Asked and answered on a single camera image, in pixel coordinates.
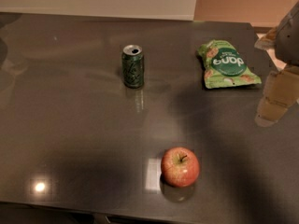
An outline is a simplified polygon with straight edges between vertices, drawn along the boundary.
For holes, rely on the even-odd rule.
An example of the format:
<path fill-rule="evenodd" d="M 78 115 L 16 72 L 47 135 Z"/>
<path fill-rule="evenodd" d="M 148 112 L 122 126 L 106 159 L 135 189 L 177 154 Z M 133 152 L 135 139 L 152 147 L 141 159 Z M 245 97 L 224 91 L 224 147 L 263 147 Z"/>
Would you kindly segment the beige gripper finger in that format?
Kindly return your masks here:
<path fill-rule="evenodd" d="M 277 37 L 277 27 L 271 28 L 265 35 L 262 35 L 254 44 L 256 49 L 274 49 Z"/>
<path fill-rule="evenodd" d="M 286 66 L 271 71 L 265 81 L 263 97 L 257 107 L 255 122 L 260 127 L 277 123 L 299 100 L 299 67 Z"/>

